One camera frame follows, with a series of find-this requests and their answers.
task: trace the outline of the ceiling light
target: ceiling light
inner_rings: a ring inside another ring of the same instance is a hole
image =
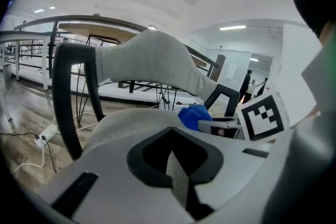
[[[151,30],[157,30],[156,26],[155,25],[150,25],[149,27],[147,27],[148,29],[151,29]]]
[[[244,28],[246,28],[246,25],[237,25],[237,26],[222,27],[222,28],[220,28],[220,30],[224,31],[224,30],[244,29]]]

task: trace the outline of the power strip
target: power strip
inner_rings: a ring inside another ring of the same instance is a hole
[[[49,141],[56,133],[58,132],[57,127],[55,125],[50,125],[48,128],[46,128],[38,137],[39,140],[35,140],[36,145],[39,148],[43,148],[47,142],[45,140],[42,140],[42,136],[46,138],[47,141]]]

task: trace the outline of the chair backrest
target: chair backrest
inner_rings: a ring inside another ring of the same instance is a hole
[[[91,47],[61,44],[56,48],[52,70],[52,98],[63,141],[73,159],[81,156],[71,107],[71,67],[85,64],[85,77],[92,108],[98,121],[104,115],[98,95],[98,83],[141,80],[157,82],[200,97],[207,109],[223,94],[229,97],[224,116],[233,116],[239,92],[220,85],[202,74],[185,46],[177,39],[146,30],[117,47]]]
[[[146,30],[120,46],[96,48],[96,69],[98,83],[107,79],[157,82],[204,102],[218,86],[196,67],[181,42],[155,30]]]

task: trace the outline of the handrail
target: handrail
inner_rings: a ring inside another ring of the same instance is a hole
[[[129,28],[135,31],[145,31],[147,27],[144,27],[142,25],[130,23],[124,20],[119,19],[113,19],[109,17],[98,17],[93,15],[63,15],[63,16],[55,16],[55,17],[48,17],[48,18],[42,18],[38,20],[33,20],[28,23],[24,23],[18,26],[14,27],[14,30],[20,30],[21,28],[33,26],[33,25],[39,25],[39,24],[45,24],[45,23],[54,23],[54,22],[68,22],[72,20],[77,21],[86,21],[86,22],[94,22],[94,23],[101,23],[101,24],[110,24],[110,25],[116,25],[121,26],[125,28]],[[201,60],[205,61],[206,63],[209,63],[210,65],[214,66],[215,68],[218,68],[219,65],[214,62],[213,60],[207,58],[197,50],[194,50],[193,48],[185,45],[189,51],[190,54],[200,58]]]

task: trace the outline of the blue object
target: blue object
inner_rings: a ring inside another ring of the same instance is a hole
[[[201,104],[191,105],[188,108],[183,108],[179,112],[178,117],[182,123],[191,130],[199,131],[197,127],[197,123],[200,120],[212,121],[212,117],[210,116],[208,110],[205,106]]]

